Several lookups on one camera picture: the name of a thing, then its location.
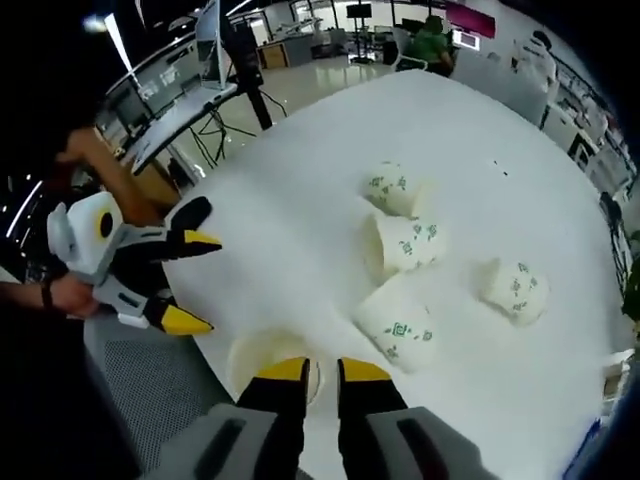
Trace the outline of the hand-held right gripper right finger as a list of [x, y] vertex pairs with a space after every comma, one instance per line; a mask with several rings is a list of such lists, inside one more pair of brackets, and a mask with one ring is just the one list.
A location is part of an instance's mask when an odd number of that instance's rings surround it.
[[423, 406], [410, 407], [375, 364], [337, 361], [338, 448], [349, 479], [486, 479], [479, 448]]

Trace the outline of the person's left hand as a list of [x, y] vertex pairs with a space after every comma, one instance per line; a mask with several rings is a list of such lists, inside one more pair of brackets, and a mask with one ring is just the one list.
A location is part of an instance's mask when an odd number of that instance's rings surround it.
[[53, 306], [71, 317], [86, 319], [99, 309], [91, 286], [71, 274], [53, 280], [50, 293]]

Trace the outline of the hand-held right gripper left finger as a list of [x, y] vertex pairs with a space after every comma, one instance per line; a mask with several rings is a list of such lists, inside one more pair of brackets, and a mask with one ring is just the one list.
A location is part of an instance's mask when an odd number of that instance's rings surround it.
[[304, 446], [310, 359], [260, 370], [161, 449], [156, 479], [294, 479]]

